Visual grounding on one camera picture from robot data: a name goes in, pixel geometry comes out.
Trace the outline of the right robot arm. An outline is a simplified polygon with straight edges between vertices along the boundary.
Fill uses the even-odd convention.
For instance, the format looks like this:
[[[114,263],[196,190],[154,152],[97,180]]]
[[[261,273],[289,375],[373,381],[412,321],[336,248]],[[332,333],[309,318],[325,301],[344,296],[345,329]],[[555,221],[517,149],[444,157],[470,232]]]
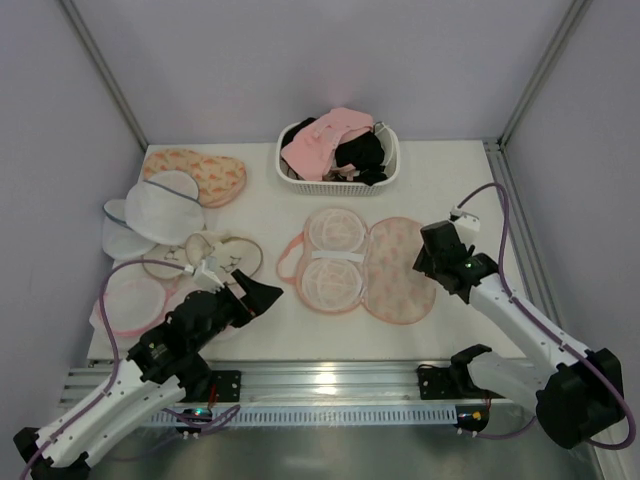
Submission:
[[[500,261],[464,243],[475,218],[452,216],[421,228],[414,270],[491,320],[529,361],[524,367],[478,344],[450,360],[459,393],[493,393],[531,412],[547,436],[571,449],[625,420],[627,447],[635,422],[624,400],[622,369],[607,349],[593,351],[551,322],[508,285]]]

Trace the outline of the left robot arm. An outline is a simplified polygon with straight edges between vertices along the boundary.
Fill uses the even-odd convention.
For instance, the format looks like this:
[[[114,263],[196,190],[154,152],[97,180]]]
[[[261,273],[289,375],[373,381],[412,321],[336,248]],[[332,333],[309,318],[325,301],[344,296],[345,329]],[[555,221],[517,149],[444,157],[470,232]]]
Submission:
[[[240,329],[263,315],[283,294],[239,269],[231,275],[241,296],[205,264],[180,271],[197,291],[145,332],[125,358],[116,357],[110,376],[73,409],[45,427],[25,427],[15,435],[25,461],[22,478],[87,478],[148,417],[204,395],[212,371],[200,350],[227,327]]]

